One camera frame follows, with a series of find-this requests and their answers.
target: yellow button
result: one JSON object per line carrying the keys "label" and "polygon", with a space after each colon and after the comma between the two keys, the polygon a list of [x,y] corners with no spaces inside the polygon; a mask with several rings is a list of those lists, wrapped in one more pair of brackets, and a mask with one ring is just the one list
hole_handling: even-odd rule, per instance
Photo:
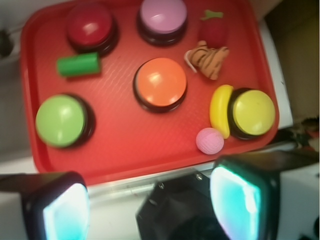
{"label": "yellow button", "polygon": [[259,136],[271,129],[276,110],[270,97],[259,90],[241,94],[233,105],[233,120],[246,134]]}

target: toy banana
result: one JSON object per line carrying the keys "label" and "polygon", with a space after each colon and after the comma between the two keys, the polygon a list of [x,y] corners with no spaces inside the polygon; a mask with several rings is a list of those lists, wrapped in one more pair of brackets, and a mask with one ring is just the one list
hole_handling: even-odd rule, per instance
{"label": "toy banana", "polygon": [[212,95],[209,117],[211,126],[217,129],[227,139],[230,136],[228,122],[228,104],[234,88],[230,85],[221,85]]}

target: green button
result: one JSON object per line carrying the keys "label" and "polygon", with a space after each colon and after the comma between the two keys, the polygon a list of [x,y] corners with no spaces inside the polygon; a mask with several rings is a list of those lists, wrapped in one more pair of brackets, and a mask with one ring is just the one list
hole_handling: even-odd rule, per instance
{"label": "green button", "polygon": [[69,95],[48,98],[39,108],[35,126],[39,137],[48,145],[64,148],[72,145],[83,133],[85,109]]}

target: button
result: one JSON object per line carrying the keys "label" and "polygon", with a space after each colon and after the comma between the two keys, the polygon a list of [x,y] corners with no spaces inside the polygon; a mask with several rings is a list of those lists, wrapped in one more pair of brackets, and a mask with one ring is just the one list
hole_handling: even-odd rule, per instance
{"label": "button", "polygon": [[270,97],[259,90],[241,94],[233,105],[233,120],[245,134],[259,136],[271,129],[276,110]]}
{"label": "button", "polygon": [[187,7],[182,0],[144,0],[140,9],[143,24],[157,34],[179,30],[187,19]]}
{"label": "button", "polygon": [[105,41],[112,25],[113,18],[106,6],[95,2],[82,3],[70,11],[66,31],[70,41],[88,47]]}
{"label": "button", "polygon": [[69,95],[48,98],[39,108],[35,125],[39,137],[48,145],[64,148],[75,143],[86,125],[82,104]]}
{"label": "button", "polygon": [[136,97],[147,107],[171,110],[186,94],[187,78],[175,61],[159,57],[143,64],[134,79]]}

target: stuffed tiger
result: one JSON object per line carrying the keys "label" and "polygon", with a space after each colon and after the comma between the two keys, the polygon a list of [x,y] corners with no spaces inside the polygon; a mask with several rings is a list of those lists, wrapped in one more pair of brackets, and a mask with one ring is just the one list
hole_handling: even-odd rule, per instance
{"label": "stuffed tiger", "polygon": [[229,49],[223,46],[219,49],[208,48],[206,41],[199,41],[196,48],[187,51],[184,59],[196,73],[194,66],[209,79],[217,80],[224,59],[228,56]]}

